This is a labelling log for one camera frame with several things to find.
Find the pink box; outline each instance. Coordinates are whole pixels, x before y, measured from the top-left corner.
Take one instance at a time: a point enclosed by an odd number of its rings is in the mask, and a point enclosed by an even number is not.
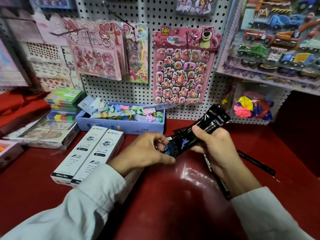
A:
[[[23,149],[18,142],[0,140],[0,169],[6,168],[10,162],[16,159]]]

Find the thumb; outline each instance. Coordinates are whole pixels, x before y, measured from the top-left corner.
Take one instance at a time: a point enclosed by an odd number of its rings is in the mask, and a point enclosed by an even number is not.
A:
[[[163,163],[163,164],[174,164],[176,162],[176,159],[172,156],[163,154],[161,152],[157,152],[160,154],[160,160],[159,163]]]
[[[209,144],[212,140],[212,136],[209,135],[207,132],[205,132],[203,129],[201,129],[199,126],[194,125],[192,127],[192,131],[196,137],[198,137],[200,140],[204,141],[206,144]]]

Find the hand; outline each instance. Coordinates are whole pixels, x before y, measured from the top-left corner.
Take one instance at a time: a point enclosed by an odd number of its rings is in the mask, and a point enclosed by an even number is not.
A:
[[[262,187],[238,156],[230,134],[225,129],[218,128],[209,135],[194,125],[192,131],[202,142],[191,150],[207,155],[212,169],[226,184],[232,197]]]
[[[174,157],[161,153],[164,150],[163,146],[168,143],[164,135],[146,132],[139,135],[122,153],[110,161],[109,165],[125,177],[136,168],[144,168],[156,163],[174,164]]]

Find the red cloth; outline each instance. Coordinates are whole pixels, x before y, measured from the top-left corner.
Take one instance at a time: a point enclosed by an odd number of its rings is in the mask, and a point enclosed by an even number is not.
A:
[[[43,99],[47,94],[35,94],[25,88],[0,94],[0,128],[29,113],[49,109],[50,105]]]

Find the green dump truck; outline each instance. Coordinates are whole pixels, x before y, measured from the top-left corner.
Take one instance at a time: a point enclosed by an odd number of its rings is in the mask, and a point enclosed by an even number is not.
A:
[[[246,46],[246,45],[240,45],[239,49],[238,49],[238,53],[240,56],[244,55],[244,54],[248,54],[248,55],[254,55],[256,56],[256,58],[266,58],[266,55],[264,54],[264,52],[266,52],[267,48],[264,47],[262,44],[259,45],[254,45],[254,46]]]

